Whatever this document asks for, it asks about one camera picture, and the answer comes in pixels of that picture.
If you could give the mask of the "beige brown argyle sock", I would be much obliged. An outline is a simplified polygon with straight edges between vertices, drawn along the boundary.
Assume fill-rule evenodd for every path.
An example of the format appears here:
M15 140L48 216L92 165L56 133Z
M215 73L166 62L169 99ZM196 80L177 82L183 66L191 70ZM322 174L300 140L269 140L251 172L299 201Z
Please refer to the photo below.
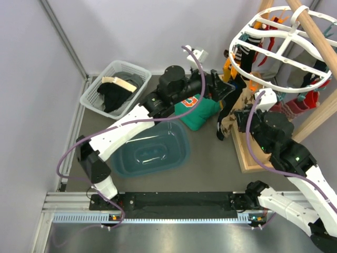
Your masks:
M227 128L230 124L233 126L234 121L236 120L236 116L235 116L234 113L236 111L245 109L247 105L253 104L254 101L255 101L255 98L254 98L253 91L251 91L249 88L244 88L242 90L242 93L241 93L239 99L235 103L233 109L230 111L230 114L225 119L222 120L221 127Z

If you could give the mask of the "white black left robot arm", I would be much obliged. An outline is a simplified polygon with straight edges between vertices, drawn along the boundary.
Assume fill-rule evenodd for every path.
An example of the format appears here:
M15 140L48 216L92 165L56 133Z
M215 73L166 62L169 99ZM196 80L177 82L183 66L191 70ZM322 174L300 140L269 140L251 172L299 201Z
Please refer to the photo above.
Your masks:
M169 66L160 76L157 88L127 115L94 137L80 136L75 155L93 188L101 194L101 203L114 209L120 201L106 164L118 148L137 134L168 120L176 104L195 95L218 102L234 90L235 86L224 82L216 70L205 73L194 69L186 76L182 67Z

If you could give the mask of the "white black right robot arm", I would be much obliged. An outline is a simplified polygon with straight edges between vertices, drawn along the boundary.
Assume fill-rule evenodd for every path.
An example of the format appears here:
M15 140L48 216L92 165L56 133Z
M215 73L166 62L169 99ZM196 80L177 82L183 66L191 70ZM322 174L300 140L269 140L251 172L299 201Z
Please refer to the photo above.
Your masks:
M261 181L245 191L249 207L267 208L299 227L322 252L336 252L336 192L310 151L292 139L294 125L280 112L234 113L240 132L269 154L273 171L294 184L311 205L302 206Z

